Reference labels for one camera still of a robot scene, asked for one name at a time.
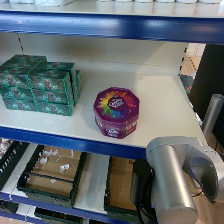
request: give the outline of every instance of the top shelf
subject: top shelf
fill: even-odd
[[[224,44],[224,4],[99,2],[0,4],[0,32]]]

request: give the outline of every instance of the metal robot arm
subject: metal robot arm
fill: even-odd
[[[151,199],[159,224],[197,221],[183,171],[200,184],[210,201],[224,201],[224,163],[217,152],[197,138],[156,138],[148,144],[146,158],[155,172]]]

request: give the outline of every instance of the white wall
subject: white wall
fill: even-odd
[[[46,55],[48,61],[72,61],[77,69],[178,75],[186,43],[111,38],[18,34],[24,54]],[[17,34],[0,33],[3,62],[21,53]]]
[[[192,44],[187,48],[187,55],[202,57],[206,44]]]

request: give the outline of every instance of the stack of green boxes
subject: stack of green boxes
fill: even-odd
[[[0,66],[0,94],[7,109],[37,111],[27,75],[44,56],[15,55]]]
[[[41,62],[28,75],[38,111],[71,116],[80,96],[74,63]]]
[[[16,55],[0,67],[6,108],[71,116],[80,97],[80,71],[74,63],[46,62],[41,56],[37,62],[37,58]]]

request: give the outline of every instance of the purple tin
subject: purple tin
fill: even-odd
[[[124,138],[136,129],[139,99],[128,89],[111,87],[97,95],[93,111],[104,135]]]

